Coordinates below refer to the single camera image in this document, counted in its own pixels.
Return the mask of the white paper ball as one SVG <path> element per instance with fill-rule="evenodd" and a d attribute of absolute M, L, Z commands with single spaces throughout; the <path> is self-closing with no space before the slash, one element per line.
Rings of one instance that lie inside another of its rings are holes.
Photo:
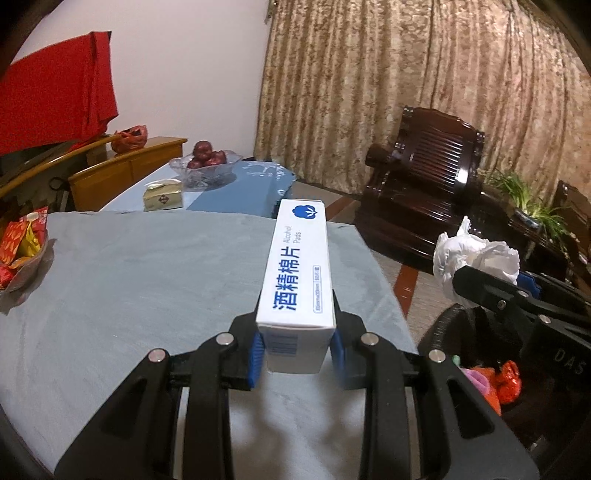
<path fill-rule="evenodd" d="M 444 295 L 466 308 L 476 303 L 456 294 L 453 288 L 455 273 L 470 266 L 506 282 L 517 284 L 520 272 L 519 252 L 505 241 L 482 239 L 470 232 L 471 220 L 465 216 L 455 236 L 446 232 L 438 237 L 433 254 L 433 275 Z"/>

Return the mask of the orange foam net sleeve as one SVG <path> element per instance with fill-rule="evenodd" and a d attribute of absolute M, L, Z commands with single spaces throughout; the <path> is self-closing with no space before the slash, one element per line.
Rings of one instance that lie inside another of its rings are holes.
<path fill-rule="evenodd" d="M 497 394 L 495 370 L 493 368 L 485 367 L 474 367 L 473 370 L 481 374 L 487 380 L 488 388 L 486 389 L 486 393 L 484 393 L 485 399 L 495 410 L 495 412 L 500 415 L 502 411 L 501 403 Z"/>

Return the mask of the pink face mask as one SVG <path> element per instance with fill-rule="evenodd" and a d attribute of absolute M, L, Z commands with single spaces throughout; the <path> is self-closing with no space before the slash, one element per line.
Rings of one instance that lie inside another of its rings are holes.
<path fill-rule="evenodd" d="M 490 393 L 490 381 L 486 375 L 475 369 L 462 368 L 461 371 L 483 396 Z"/>

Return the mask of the white alcohol pads box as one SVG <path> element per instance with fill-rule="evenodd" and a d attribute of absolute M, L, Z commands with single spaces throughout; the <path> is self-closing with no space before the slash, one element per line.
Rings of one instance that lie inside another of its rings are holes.
<path fill-rule="evenodd" d="M 280 201 L 256 326 L 270 371 L 317 374 L 321 370 L 335 333 L 324 202 Z"/>

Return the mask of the black lined trash bin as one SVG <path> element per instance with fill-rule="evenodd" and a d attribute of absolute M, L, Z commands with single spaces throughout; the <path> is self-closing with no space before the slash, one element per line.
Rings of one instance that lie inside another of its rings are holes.
<path fill-rule="evenodd" d="M 582 327 L 590 321 L 567 311 L 551 317 Z M 512 360 L 522 389 L 501 417 L 535 461 L 543 479 L 590 476 L 590 382 L 573 383 L 539 375 L 530 361 L 530 338 L 536 323 L 513 323 L 484 307 L 455 304 L 446 309 L 419 342 L 419 350 L 439 349 L 459 355 L 464 367 L 501 369 Z"/>

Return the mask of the green potted plant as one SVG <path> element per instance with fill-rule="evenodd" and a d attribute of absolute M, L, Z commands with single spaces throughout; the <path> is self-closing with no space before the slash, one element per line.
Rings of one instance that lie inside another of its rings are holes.
<path fill-rule="evenodd" d="M 495 169 L 486 177 L 489 185 L 513 202 L 515 212 L 531 220 L 547 238 L 559 241 L 568 235 L 565 220 L 557 209 L 547 206 L 516 172 Z"/>

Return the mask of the dark wooden side table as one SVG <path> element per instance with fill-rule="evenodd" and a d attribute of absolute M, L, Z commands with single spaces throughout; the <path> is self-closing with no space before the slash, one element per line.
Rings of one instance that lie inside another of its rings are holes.
<path fill-rule="evenodd" d="M 566 215 L 565 231 L 558 236 L 550 234 L 548 224 L 529 226 L 507 194 L 485 185 L 473 224 L 485 238 L 504 241 L 516 249 L 522 269 L 559 280 L 569 279 L 577 286 L 589 284 L 590 227 L 578 217 L 565 194 L 557 192 L 553 204 Z"/>

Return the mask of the grey blue tablecloth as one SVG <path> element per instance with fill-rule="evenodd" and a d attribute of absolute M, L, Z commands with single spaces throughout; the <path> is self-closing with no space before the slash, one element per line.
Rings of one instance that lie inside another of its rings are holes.
<path fill-rule="evenodd" d="M 37 277 L 1 301 L 1 404 L 33 455 L 53 469 L 151 349 L 193 350 L 252 311 L 273 230 L 243 214 L 51 215 Z M 356 478 L 363 401 L 329 364 L 232 392 L 236 477 Z"/>

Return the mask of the bowl of red snack packets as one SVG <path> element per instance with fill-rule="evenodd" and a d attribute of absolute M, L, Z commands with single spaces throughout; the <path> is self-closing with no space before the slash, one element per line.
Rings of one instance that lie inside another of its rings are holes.
<path fill-rule="evenodd" d="M 8 223 L 1 238 L 1 293 L 25 287 L 36 275 L 48 241 L 48 207 Z"/>

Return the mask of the light blue table cover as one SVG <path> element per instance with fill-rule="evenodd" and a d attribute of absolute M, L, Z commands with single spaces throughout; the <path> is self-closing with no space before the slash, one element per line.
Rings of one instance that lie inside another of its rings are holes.
<path fill-rule="evenodd" d="M 100 211 L 143 211 L 145 185 L 175 177 L 173 170 L 164 165 L 119 194 Z M 293 172 L 279 164 L 239 160 L 223 184 L 184 191 L 182 207 L 190 211 L 243 213 L 274 218 L 280 200 L 290 197 L 291 186 L 296 179 Z"/>

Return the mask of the beige tissue box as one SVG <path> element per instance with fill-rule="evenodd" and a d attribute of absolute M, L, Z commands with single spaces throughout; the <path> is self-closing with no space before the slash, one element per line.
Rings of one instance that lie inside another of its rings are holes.
<path fill-rule="evenodd" d="M 177 179 L 162 179 L 145 185 L 142 196 L 145 211 L 174 210 L 183 207 L 183 183 Z"/>

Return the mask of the beige patterned curtain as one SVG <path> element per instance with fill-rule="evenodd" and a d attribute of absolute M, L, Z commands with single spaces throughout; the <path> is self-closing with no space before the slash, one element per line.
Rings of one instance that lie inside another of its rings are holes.
<path fill-rule="evenodd" d="M 407 106 L 485 134 L 481 166 L 543 198 L 590 190 L 590 75 L 530 1 L 277 1 L 256 158 L 358 194 L 372 144 L 394 143 Z"/>

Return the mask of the glass bowl of red fruit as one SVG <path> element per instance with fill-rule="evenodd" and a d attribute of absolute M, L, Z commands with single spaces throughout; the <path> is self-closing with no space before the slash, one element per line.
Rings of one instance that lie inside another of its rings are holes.
<path fill-rule="evenodd" d="M 217 187 L 228 183 L 232 169 L 242 156 L 230 150 L 214 150 L 208 141 L 199 141 L 193 152 L 173 158 L 169 167 L 187 189 Z"/>

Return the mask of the red cloth cover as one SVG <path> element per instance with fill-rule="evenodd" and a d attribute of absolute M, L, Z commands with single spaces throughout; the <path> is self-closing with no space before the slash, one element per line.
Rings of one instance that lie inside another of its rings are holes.
<path fill-rule="evenodd" d="M 90 32 L 13 63 L 1 79 L 1 153 L 86 142 L 118 116 L 107 31 Z"/>

